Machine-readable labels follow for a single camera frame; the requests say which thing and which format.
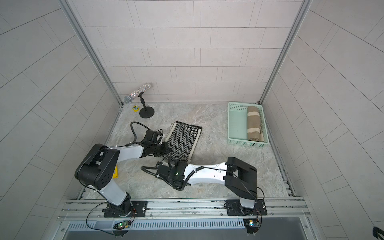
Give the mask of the black white houndstooth scarf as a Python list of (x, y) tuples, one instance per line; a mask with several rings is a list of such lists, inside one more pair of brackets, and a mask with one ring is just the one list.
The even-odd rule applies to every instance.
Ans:
[(174, 122), (165, 142), (171, 150), (165, 155), (165, 159), (171, 163), (190, 163), (203, 127), (189, 125), (182, 122)]

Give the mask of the mint green plastic basket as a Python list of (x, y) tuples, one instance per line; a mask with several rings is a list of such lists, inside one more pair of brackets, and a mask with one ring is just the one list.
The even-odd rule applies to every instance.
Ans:
[[(259, 109), (261, 115), (261, 133), (263, 142), (248, 141), (247, 138), (247, 114), (248, 107), (253, 106)], [(250, 146), (263, 148), (270, 143), (268, 129), (266, 126), (265, 114), (262, 105), (247, 104), (239, 102), (228, 103), (228, 144), (238, 146)]]

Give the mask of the brown beige plaid scarf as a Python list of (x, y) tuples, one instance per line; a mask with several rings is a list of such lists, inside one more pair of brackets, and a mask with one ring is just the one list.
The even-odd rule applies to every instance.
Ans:
[(247, 109), (247, 138), (252, 142), (264, 142), (260, 111), (255, 106)]

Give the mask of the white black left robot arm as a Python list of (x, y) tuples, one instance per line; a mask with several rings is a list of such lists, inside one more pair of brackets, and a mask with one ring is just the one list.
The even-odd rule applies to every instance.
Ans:
[(140, 142), (123, 146), (94, 145), (75, 171), (75, 178), (84, 186), (96, 190), (107, 200), (106, 214), (125, 217), (131, 212), (131, 197), (113, 179), (117, 163), (152, 155), (163, 157), (171, 152), (168, 143), (162, 143), (160, 132), (147, 130)]

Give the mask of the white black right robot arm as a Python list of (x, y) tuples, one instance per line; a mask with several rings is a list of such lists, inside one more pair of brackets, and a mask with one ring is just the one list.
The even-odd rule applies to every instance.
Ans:
[(257, 200), (256, 167), (229, 157), (226, 162), (216, 165), (192, 165), (180, 162), (169, 167), (159, 165), (155, 177), (168, 183), (173, 189), (183, 191), (187, 185), (210, 183), (224, 185), (236, 196), (240, 197), (240, 205), (246, 209), (254, 209)]

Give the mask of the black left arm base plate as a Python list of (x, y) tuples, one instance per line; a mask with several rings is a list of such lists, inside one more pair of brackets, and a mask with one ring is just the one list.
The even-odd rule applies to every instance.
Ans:
[(107, 207), (102, 212), (105, 218), (141, 218), (146, 214), (147, 205), (147, 201), (126, 201), (121, 206), (107, 203)]

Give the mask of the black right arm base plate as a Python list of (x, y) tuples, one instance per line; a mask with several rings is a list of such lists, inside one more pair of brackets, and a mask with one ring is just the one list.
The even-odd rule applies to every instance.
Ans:
[(264, 200), (226, 200), (224, 207), (228, 216), (266, 216), (268, 214)]

